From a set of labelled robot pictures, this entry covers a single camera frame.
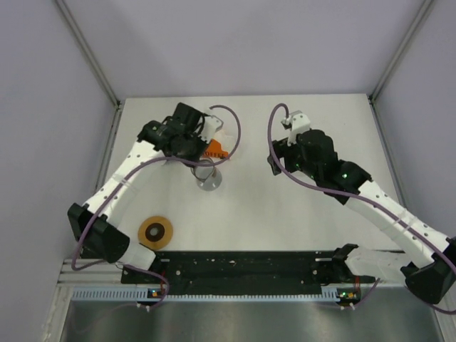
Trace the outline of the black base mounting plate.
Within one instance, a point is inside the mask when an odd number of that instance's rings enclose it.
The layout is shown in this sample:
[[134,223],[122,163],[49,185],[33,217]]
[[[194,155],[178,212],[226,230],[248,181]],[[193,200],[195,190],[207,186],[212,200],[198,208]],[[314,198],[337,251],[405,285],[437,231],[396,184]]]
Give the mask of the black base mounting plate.
[[332,260],[332,251],[158,253],[151,271],[170,283],[170,294],[317,294],[330,284],[372,284]]

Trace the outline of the orange white coffee filter bag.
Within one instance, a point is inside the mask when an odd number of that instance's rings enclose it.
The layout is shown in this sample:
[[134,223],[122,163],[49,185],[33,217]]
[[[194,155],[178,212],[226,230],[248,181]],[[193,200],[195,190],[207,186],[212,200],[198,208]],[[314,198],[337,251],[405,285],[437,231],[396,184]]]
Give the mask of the orange white coffee filter bag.
[[211,143],[202,156],[216,160],[227,159],[232,152],[235,143],[236,138],[233,135],[229,135],[224,130],[220,130],[215,133]]

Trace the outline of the aluminium frame rail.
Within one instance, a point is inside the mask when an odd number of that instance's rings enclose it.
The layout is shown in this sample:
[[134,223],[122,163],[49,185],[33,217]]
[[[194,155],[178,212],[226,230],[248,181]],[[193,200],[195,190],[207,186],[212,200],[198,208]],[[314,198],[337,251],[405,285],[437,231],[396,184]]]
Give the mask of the aluminium frame rail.
[[68,286],[119,284],[122,275],[121,267],[105,262],[75,271],[71,267],[71,260],[65,259],[58,277],[58,284]]

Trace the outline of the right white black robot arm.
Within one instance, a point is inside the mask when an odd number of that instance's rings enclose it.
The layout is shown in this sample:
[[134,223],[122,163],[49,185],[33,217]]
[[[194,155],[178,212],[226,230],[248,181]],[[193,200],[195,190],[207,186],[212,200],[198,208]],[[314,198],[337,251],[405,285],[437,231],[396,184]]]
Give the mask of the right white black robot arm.
[[346,244],[335,250],[333,275],[342,282],[370,276],[402,284],[427,304],[442,301],[455,284],[455,239],[433,229],[401,206],[354,162],[339,158],[333,140],[308,129],[269,140],[268,163],[274,175],[295,180],[300,172],[313,180],[300,184],[334,198],[367,219],[395,242],[399,252]]

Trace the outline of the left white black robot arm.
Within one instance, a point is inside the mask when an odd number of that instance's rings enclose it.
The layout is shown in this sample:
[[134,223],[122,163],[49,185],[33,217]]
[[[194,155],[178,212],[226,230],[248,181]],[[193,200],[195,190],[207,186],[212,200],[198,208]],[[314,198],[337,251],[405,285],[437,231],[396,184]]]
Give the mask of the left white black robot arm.
[[74,203],[68,219],[77,241],[75,255],[88,249],[102,261],[137,269],[146,282],[157,281],[162,267],[153,250],[120,230],[119,224],[145,183],[168,160],[195,166],[223,122],[184,103],[163,121],[152,120],[139,132],[130,152],[105,184],[83,204]]

